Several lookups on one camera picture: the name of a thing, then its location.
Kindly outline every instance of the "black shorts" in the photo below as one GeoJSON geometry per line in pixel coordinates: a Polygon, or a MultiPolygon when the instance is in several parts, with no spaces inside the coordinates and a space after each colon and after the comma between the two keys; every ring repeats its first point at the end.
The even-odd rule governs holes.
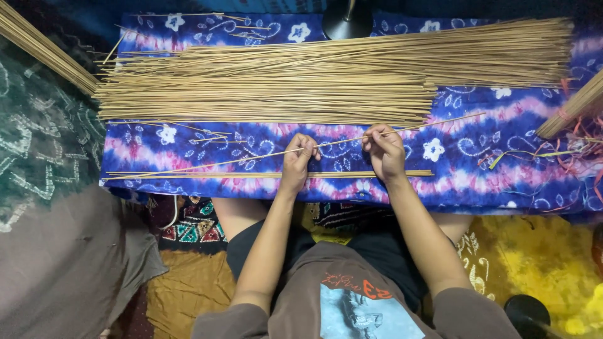
{"type": "MultiPolygon", "coordinates": [[[[229,241],[226,262],[235,280],[239,279],[243,264],[263,224],[262,220],[229,241]]],[[[283,273],[289,271],[295,262],[315,244],[310,232],[299,226],[291,226],[283,273]]],[[[362,232],[354,236],[346,246],[358,252],[379,273],[393,280],[402,290],[408,308],[417,312],[421,300],[429,290],[411,258],[402,231],[397,224],[362,232]]]]}

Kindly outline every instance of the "t-shirt sleeve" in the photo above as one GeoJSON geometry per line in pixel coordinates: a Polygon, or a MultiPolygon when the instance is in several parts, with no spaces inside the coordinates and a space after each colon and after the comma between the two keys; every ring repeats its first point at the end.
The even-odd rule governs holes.
{"type": "Polygon", "coordinates": [[[268,335],[268,316],[259,306],[242,303],[221,313],[199,315],[191,339],[261,339],[268,335]]]}
{"type": "Polygon", "coordinates": [[[434,325],[444,338],[521,339],[500,306],[466,288],[448,288],[435,296],[434,325]]]}

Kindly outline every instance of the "blue tie-dye fabric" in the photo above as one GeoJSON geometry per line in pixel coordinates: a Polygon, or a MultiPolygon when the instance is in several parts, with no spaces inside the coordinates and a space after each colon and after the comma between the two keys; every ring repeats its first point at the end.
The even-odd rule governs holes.
{"type": "MultiPolygon", "coordinates": [[[[147,37],[127,33],[119,51],[185,49],[190,45],[257,45],[325,40],[319,14],[233,14],[249,18],[234,21],[209,16],[124,16],[123,26],[147,37]],[[235,25],[270,27],[270,30],[235,28],[235,25]],[[231,36],[255,31],[265,40],[231,36]]],[[[373,36],[417,33],[429,30],[487,24],[476,19],[416,19],[396,14],[376,14],[373,36]]],[[[592,30],[575,39],[570,67],[582,86],[603,67],[603,34],[592,30]]],[[[203,88],[200,88],[200,100],[203,88]]],[[[493,170],[495,156],[508,150],[534,152],[545,141],[535,129],[564,102],[563,91],[483,87],[440,87],[432,109],[433,121],[487,112],[477,118],[406,131],[406,169],[431,170],[433,177],[411,179],[430,211],[473,214],[524,214],[601,211],[603,204],[593,192],[594,175],[601,165],[586,169],[579,177],[566,174],[556,157],[531,160],[504,157],[493,170]]],[[[125,124],[107,125],[102,178],[107,171],[165,171],[283,151],[294,133],[312,135],[319,143],[362,135],[366,127],[309,124],[190,124],[192,127],[232,133],[246,141],[232,144],[195,142],[211,135],[177,125],[164,127],[125,124]]],[[[556,148],[545,144],[540,153],[556,148]]],[[[561,140],[559,150],[566,150],[561,140]]],[[[323,160],[312,161],[311,171],[370,170],[358,142],[324,147],[323,160]]],[[[218,171],[280,171],[282,157],[243,160],[218,171]]],[[[102,180],[101,185],[144,192],[212,197],[272,198],[276,179],[153,179],[102,180]]],[[[312,179],[300,195],[304,201],[359,200],[388,203],[385,188],[377,179],[312,179]]]]}

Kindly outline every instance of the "brown t-shirt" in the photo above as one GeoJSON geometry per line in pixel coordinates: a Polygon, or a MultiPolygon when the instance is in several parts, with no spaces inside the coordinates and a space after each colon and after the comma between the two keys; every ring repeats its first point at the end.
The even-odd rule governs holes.
{"type": "Polygon", "coordinates": [[[434,299],[435,330],[409,311],[400,288],[354,250],[320,241],[287,272],[272,316],[252,304],[200,315],[192,339],[520,339],[503,310],[473,290],[434,299]]]}

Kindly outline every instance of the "black object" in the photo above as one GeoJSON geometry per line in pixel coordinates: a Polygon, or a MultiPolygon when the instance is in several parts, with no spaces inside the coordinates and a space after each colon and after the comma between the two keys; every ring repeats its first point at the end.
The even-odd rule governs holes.
{"type": "Polygon", "coordinates": [[[518,294],[510,297],[503,309],[523,339],[544,339],[548,335],[551,317],[538,299],[518,294]]]}
{"type": "Polygon", "coordinates": [[[331,40],[368,37],[373,30],[373,14],[362,1],[337,0],[323,14],[323,32],[331,40]]]}

